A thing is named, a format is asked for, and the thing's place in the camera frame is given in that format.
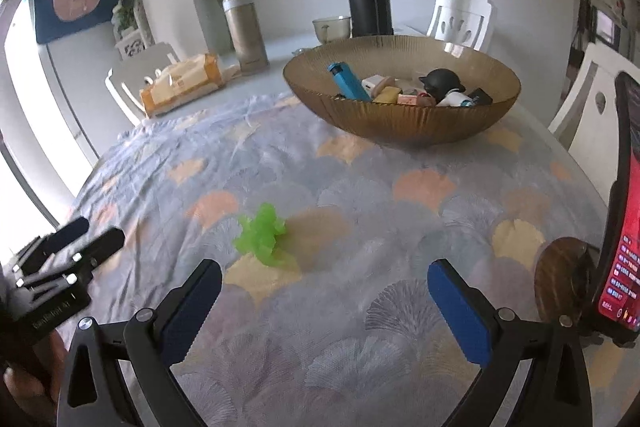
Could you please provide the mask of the person left hand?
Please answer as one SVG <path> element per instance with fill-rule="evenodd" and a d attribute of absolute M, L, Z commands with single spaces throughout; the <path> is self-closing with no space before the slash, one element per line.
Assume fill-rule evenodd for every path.
<path fill-rule="evenodd" d="M 30 419 L 46 426 L 55 426 L 67 355 L 58 331 L 55 329 L 47 339 L 37 343 L 34 353 L 47 369 L 50 384 L 45 386 L 37 377 L 19 366 L 9 366 L 3 374 L 3 380 L 17 406 Z"/>

